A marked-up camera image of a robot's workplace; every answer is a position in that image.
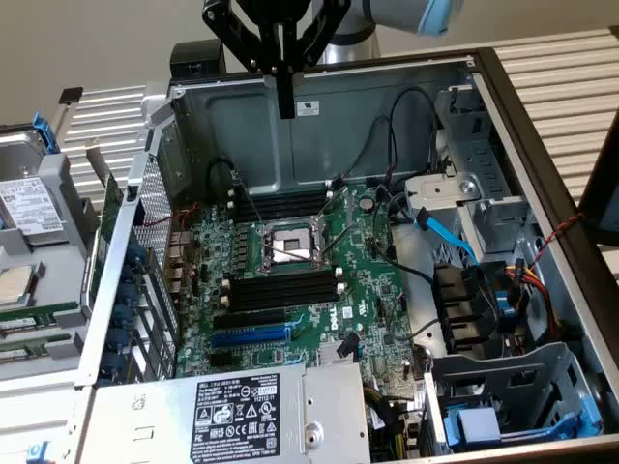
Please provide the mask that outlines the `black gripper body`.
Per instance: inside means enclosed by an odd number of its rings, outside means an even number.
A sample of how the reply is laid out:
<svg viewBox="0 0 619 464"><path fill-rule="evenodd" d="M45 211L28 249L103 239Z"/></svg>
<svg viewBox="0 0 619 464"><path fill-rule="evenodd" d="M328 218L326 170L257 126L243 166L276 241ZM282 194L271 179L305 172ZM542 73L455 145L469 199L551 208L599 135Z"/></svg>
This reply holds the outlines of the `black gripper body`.
<svg viewBox="0 0 619 464"><path fill-rule="evenodd" d="M310 1L277 0L254 1L238 0L237 4L253 23L287 23L298 22L305 15ZM327 17L339 21L339 2L325 1L315 14L316 17Z"/></svg>

